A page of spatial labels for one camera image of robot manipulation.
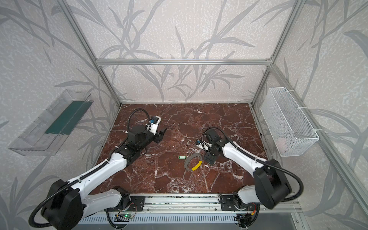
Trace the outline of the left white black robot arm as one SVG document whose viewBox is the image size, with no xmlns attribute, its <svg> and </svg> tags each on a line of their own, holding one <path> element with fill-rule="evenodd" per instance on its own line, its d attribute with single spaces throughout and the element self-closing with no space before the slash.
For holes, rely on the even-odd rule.
<svg viewBox="0 0 368 230">
<path fill-rule="evenodd" d="M 128 127 L 126 139 L 106 160 L 66 182 L 54 182 L 47 198 L 30 214 L 29 225 L 33 228 L 71 230 L 83 218 L 104 209 L 128 208 L 129 192 L 121 187 L 94 195 L 91 192 L 106 179 L 133 164 L 152 142 L 162 141 L 166 130 L 158 130 L 161 117 L 152 116 L 147 119 L 145 125 Z"/>
</svg>

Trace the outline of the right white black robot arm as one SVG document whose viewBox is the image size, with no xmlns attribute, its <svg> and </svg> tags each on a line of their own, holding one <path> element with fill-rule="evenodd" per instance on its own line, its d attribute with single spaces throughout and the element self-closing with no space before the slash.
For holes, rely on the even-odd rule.
<svg viewBox="0 0 368 230">
<path fill-rule="evenodd" d="M 273 160 L 259 158 L 250 153 L 218 127 L 207 128 L 196 145 L 205 151 L 205 157 L 213 164 L 219 155 L 234 161 L 254 179 L 254 184 L 245 186 L 233 193 L 233 205 L 244 210 L 248 204 L 262 204 L 273 209 L 280 202 L 299 198 L 304 191 L 302 180 L 281 167 Z"/>
</svg>

